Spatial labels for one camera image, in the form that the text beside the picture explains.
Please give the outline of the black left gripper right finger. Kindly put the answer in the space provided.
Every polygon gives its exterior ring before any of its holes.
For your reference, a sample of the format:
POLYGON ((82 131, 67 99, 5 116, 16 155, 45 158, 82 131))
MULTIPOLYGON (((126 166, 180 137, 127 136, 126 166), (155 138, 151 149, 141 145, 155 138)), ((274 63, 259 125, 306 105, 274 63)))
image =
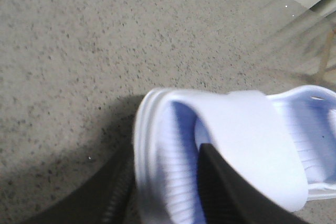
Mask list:
POLYGON ((206 223, 306 223, 250 185, 212 144, 199 149, 198 194, 206 223))

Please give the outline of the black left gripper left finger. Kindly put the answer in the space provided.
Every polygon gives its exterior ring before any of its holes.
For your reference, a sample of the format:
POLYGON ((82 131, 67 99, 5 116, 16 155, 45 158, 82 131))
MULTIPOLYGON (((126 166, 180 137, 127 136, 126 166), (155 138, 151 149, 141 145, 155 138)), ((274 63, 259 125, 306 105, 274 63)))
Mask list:
POLYGON ((123 223, 133 186, 133 146, 124 142, 80 188, 23 223, 123 223))

